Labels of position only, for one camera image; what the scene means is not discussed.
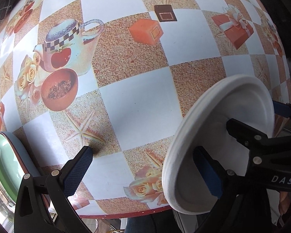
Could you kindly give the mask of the white paper bowl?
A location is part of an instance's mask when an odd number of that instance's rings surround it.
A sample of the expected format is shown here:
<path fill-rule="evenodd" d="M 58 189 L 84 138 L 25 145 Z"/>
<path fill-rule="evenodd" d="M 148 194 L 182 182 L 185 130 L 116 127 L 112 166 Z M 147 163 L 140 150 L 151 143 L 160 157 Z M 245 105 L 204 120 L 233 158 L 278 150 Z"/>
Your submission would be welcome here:
<path fill-rule="evenodd" d="M 239 120 L 269 138 L 274 131 L 274 108 L 268 89 L 258 78 L 233 75 L 206 90 L 182 120 L 166 153 L 162 186 L 168 204 L 187 215 L 209 212 L 217 201 L 192 158 L 203 146 L 224 169 L 244 176 L 249 151 L 230 136 L 229 119 Z"/>

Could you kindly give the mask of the mint green plastic bowl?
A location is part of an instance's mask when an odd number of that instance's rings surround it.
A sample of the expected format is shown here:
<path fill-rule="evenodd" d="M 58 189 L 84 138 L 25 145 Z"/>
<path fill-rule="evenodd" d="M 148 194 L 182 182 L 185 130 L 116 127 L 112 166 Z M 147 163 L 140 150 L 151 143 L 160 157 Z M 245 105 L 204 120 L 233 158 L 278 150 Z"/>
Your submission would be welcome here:
<path fill-rule="evenodd" d="M 25 174 L 41 176 L 24 144 L 10 132 L 0 132 L 0 185 L 11 205 L 17 201 Z"/>

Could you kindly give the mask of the checkered printed tablecloth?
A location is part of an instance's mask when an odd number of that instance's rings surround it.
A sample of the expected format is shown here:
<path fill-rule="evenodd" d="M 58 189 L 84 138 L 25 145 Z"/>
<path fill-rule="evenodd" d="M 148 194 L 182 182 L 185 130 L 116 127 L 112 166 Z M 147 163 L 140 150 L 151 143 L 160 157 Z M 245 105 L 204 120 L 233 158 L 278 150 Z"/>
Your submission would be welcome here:
<path fill-rule="evenodd" d="M 258 77 L 291 102 L 287 58 L 259 0 L 20 0 L 0 23 L 0 131 L 45 172 L 84 145 L 84 217 L 167 206 L 161 171 L 183 117 L 213 84 Z"/>

